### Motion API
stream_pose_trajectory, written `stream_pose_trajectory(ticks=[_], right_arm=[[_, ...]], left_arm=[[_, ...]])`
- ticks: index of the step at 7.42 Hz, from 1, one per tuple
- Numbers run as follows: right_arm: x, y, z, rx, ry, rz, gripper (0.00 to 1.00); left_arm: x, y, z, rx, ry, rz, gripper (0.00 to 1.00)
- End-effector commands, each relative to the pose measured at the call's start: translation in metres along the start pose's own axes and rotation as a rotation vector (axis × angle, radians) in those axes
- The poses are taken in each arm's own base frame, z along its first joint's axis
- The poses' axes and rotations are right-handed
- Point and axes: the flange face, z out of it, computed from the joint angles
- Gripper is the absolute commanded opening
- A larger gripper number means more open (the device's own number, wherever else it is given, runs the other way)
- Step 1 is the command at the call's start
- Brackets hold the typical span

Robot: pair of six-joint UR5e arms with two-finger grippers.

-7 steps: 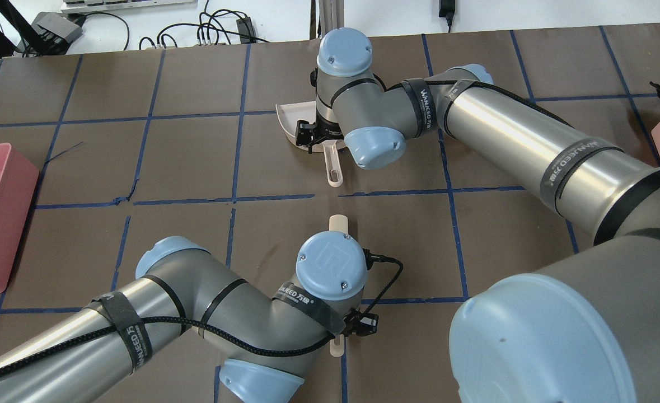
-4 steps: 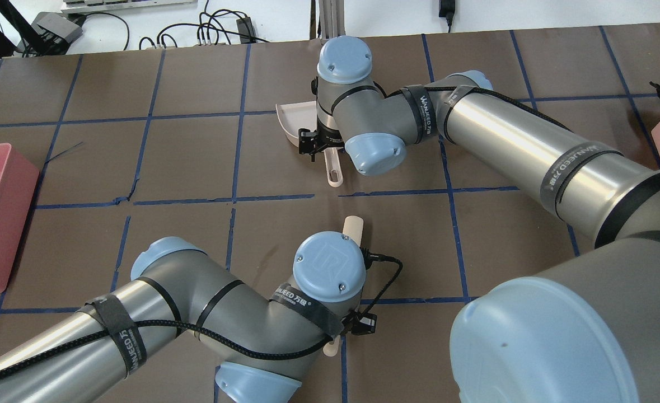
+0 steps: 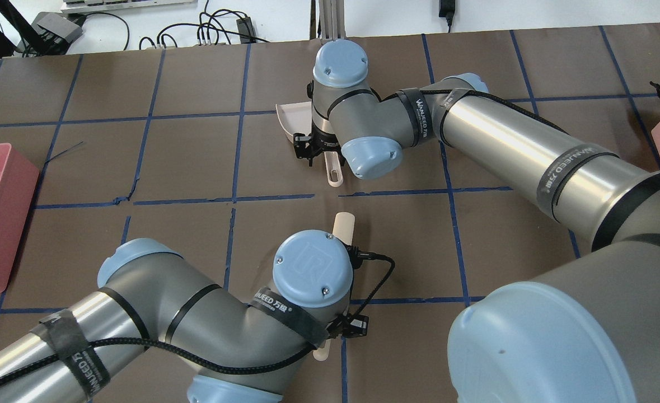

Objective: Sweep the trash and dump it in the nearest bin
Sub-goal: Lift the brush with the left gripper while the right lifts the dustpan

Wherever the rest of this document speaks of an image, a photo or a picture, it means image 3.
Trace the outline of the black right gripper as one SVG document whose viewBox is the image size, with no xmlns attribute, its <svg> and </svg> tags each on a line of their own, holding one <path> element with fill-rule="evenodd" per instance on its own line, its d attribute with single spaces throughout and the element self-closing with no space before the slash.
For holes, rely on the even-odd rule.
<svg viewBox="0 0 660 403">
<path fill-rule="evenodd" d="M 294 133 L 292 146 L 298 159 L 307 159 L 308 166 L 313 166 L 314 158 L 324 152 L 338 152 L 339 140 L 331 129 L 329 120 L 317 111 L 313 98 L 314 81 L 307 85 L 307 96 L 311 100 L 310 133 Z"/>
</svg>

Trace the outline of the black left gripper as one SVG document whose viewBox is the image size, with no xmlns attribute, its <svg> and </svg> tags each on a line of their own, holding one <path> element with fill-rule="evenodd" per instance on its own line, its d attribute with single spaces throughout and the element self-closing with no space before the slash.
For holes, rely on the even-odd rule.
<svg viewBox="0 0 660 403">
<path fill-rule="evenodd" d="M 330 339 L 361 338 L 368 334 L 369 318 L 365 315 L 339 315 L 330 322 Z"/>
</svg>

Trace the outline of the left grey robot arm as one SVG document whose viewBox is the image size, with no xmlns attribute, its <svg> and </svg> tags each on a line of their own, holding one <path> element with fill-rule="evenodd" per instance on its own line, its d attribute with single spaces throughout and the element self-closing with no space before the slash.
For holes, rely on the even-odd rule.
<svg viewBox="0 0 660 403">
<path fill-rule="evenodd" d="M 197 367 L 191 402 L 279 402 L 307 355 L 337 336 L 362 337 L 350 313 L 364 252 L 306 230 L 271 255 L 272 277 L 243 302 L 152 239 L 127 242 L 102 264 L 99 288 L 42 318 L 0 351 L 0 402 L 87 402 L 150 348 Z"/>
</svg>

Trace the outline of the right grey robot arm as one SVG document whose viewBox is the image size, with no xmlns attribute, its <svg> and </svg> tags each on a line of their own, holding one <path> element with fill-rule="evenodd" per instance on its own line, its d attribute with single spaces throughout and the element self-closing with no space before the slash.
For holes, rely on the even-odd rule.
<svg viewBox="0 0 660 403">
<path fill-rule="evenodd" d="M 323 41 L 308 85 L 315 135 L 351 183 L 444 148 L 465 293 L 448 374 L 458 402 L 660 402 L 660 170 L 489 93 L 475 74 L 385 100 L 348 39 Z"/>
</svg>

